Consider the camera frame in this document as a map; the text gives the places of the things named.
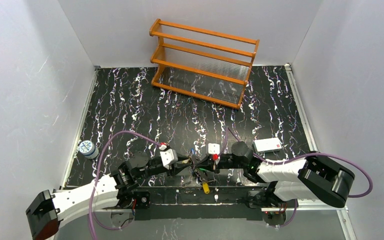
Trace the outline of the silver metal keyring plate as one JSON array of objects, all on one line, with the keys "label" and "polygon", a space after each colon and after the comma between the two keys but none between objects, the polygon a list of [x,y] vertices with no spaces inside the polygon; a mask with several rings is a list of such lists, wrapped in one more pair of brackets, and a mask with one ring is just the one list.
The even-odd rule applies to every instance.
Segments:
[{"label": "silver metal keyring plate", "polygon": [[209,155],[199,156],[195,151],[190,151],[190,168],[192,175],[200,184],[209,183],[209,172],[211,171]]}]

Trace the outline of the yellow key tag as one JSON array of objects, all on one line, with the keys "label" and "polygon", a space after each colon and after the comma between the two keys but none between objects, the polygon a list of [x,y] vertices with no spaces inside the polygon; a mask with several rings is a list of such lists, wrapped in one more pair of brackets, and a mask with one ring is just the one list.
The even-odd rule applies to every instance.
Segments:
[{"label": "yellow key tag", "polygon": [[209,194],[210,193],[210,187],[209,187],[207,182],[202,183],[202,190],[203,190],[203,192],[205,194]]}]

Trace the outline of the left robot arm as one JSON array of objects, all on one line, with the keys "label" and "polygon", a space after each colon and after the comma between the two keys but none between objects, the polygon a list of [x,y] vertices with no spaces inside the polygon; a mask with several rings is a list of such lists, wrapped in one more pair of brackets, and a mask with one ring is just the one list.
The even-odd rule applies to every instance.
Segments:
[{"label": "left robot arm", "polygon": [[139,179],[166,173],[175,176],[191,164],[192,158],[173,149],[151,158],[136,152],[98,181],[60,192],[40,192],[25,211],[34,240],[47,240],[65,224],[89,212],[118,207],[133,211],[148,209],[149,191],[140,191]]}]

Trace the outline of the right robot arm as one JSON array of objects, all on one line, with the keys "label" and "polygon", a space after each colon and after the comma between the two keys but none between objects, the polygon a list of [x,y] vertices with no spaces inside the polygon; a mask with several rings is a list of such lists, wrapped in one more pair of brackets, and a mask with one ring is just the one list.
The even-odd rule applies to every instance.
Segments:
[{"label": "right robot arm", "polygon": [[355,180],[350,169],[319,152],[293,161],[262,161],[243,141],[234,143],[231,153],[209,153],[193,165],[213,173],[242,169],[249,181],[264,184],[239,199],[249,208],[280,207],[292,200],[320,200],[343,208]]}]

